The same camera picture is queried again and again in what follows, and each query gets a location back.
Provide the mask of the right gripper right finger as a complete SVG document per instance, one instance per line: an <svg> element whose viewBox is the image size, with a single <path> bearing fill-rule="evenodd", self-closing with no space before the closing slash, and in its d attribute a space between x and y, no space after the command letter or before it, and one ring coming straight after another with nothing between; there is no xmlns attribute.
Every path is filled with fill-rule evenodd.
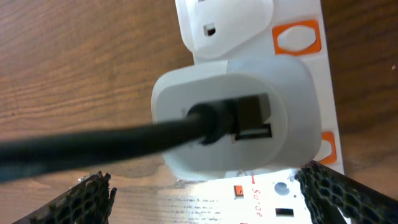
<svg viewBox="0 0 398 224"><path fill-rule="evenodd" d="M312 223L397 223L397 200L311 161L294 175Z"/></svg>

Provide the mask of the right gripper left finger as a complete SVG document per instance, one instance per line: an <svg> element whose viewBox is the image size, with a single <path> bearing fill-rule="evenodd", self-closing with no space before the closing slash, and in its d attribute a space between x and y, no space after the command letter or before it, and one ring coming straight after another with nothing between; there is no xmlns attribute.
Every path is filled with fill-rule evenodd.
<svg viewBox="0 0 398 224"><path fill-rule="evenodd" d="M108 173L87 175L15 224L108 224L117 192L109 187L110 179Z"/></svg>

